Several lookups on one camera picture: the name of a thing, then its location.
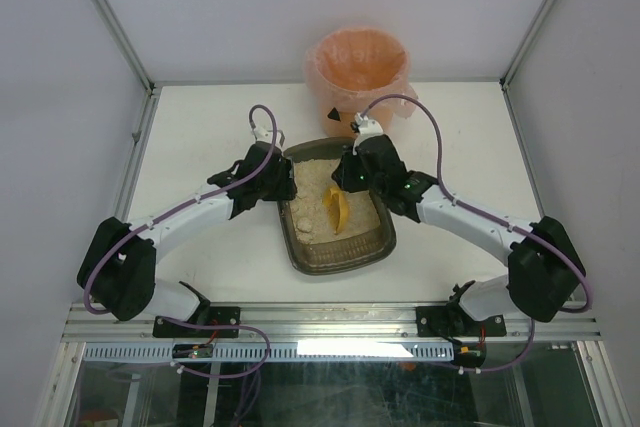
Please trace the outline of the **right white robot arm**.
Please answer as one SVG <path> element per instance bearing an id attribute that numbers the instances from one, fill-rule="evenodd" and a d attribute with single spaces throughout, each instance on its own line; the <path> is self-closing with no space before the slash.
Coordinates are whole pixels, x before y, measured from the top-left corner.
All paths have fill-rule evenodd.
<path id="1" fill-rule="evenodd" d="M 443 229 L 506 267 L 502 276 L 455 286 L 446 304 L 450 323 L 513 312 L 548 323 L 570 310 L 567 301 L 586 284 L 584 266 L 559 221 L 526 221 L 475 207 L 442 180 L 407 169 L 385 134 L 345 148 L 332 178 L 344 191 L 373 192 L 394 214 Z"/>

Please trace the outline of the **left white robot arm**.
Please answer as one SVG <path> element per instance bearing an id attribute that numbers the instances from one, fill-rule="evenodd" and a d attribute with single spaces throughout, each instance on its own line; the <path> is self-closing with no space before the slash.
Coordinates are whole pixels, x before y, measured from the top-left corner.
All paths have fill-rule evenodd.
<path id="1" fill-rule="evenodd" d="M 146 313 L 201 324 L 208 300 L 185 282 L 159 279 L 157 264 L 183 243 L 258 202 L 289 201 L 295 195 L 293 161 L 280 148 L 257 141 L 243 159 L 209 177 L 166 212 L 132 222 L 104 220 L 77 275 L 86 310 L 120 321 Z"/>

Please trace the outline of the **dark grey litter box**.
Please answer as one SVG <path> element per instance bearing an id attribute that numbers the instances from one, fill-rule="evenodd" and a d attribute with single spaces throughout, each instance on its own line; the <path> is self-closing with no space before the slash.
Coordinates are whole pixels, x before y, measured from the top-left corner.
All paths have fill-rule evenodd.
<path id="1" fill-rule="evenodd" d="M 284 151 L 284 156 L 294 164 L 314 159 L 340 162 L 343 150 L 352 148 L 351 138 L 324 138 L 305 142 Z M 387 257 L 395 248 L 396 233 L 384 203 L 373 193 L 368 192 L 380 216 L 381 225 L 375 230 L 346 239 L 322 244 L 307 245 L 301 243 L 294 232 L 289 203 L 278 203 L 279 216 L 292 265 L 306 275 L 328 275 L 346 272 L 377 262 Z"/>

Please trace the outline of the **yellow plastic litter scoop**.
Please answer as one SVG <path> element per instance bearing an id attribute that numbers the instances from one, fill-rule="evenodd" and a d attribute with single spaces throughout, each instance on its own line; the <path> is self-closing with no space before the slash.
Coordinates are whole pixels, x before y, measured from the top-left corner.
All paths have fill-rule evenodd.
<path id="1" fill-rule="evenodd" d="M 337 186 L 330 186 L 323 195 L 322 203 L 333 232 L 336 235 L 340 234 L 346 228 L 350 214 L 345 193 Z"/>

